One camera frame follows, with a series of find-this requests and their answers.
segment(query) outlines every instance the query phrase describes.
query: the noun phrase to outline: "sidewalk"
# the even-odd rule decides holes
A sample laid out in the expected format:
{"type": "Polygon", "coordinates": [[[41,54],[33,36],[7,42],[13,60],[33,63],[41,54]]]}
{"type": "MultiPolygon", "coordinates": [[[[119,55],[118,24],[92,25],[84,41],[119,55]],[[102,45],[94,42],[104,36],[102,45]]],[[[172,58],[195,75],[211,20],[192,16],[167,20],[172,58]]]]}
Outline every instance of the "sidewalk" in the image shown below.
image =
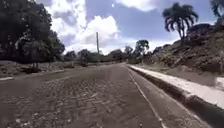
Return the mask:
{"type": "Polygon", "coordinates": [[[191,95],[201,98],[205,102],[208,102],[212,105],[217,105],[219,108],[224,109],[224,92],[221,90],[218,90],[213,87],[203,86],[198,83],[193,83],[178,77],[138,68],[136,66],[130,67],[152,77],[165,81],[172,86],[175,86],[183,91],[190,93],[191,95]]]}

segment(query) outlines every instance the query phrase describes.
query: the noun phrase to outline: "cobblestone road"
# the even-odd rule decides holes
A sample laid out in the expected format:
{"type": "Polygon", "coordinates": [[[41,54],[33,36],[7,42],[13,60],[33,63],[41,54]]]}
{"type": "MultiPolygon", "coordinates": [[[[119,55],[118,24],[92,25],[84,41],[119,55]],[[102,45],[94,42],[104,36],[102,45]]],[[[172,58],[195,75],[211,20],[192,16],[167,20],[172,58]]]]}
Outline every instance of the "cobblestone road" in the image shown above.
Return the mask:
{"type": "Polygon", "coordinates": [[[106,66],[69,75],[1,83],[2,127],[161,128],[127,68],[106,66]]]}

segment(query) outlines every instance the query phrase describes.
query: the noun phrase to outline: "utility pole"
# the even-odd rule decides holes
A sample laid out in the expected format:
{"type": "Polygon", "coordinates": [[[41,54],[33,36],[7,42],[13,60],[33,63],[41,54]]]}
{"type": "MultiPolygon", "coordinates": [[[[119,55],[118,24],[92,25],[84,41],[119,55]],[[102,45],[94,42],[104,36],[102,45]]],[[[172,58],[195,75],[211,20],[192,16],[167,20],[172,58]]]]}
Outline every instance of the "utility pole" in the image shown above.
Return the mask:
{"type": "Polygon", "coordinates": [[[100,62],[100,49],[99,49],[99,36],[98,36],[98,32],[96,32],[96,45],[97,45],[98,63],[99,63],[100,62]]]}

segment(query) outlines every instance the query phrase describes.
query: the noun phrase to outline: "bush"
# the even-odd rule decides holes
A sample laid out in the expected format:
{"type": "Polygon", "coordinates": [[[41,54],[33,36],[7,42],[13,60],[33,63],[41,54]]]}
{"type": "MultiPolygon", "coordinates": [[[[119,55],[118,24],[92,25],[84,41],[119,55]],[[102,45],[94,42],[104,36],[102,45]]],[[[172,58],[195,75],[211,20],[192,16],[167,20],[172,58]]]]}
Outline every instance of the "bush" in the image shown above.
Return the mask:
{"type": "Polygon", "coordinates": [[[34,68],[34,67],[22,68],[22,72],[25,72],[26,74],[38,73],[38,72],[41,72],[41,69],[40,68],[34,68]]]}

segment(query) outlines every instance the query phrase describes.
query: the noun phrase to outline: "concrete sidewalk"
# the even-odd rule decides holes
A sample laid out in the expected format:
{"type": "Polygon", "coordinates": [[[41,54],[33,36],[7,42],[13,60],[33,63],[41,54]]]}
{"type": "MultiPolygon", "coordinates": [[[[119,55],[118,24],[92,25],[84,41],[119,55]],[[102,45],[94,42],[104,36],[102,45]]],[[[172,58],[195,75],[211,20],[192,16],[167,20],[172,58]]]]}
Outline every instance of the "concrete sidewalk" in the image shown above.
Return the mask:
{"type": "Polygon", "coordinates": [[[132,65],[128,67],[182,103],[214,128],[224,128],[224,91],[132,65]]]}
{"type": "Polygon", "coordinates": [[[136,66],[130,66],[135,70],[139,70],[145,74],[151,75],[158,79],[161,79],[177,88],[189,92],[191,95],[195,95],[203,99],[204,101],[217,105],[218,107],[224,109],[224,92],[216,88],[203,86],[197,83],[187,81],[174,76],[165,75],[162,73],[142,69],[136,66]]]}

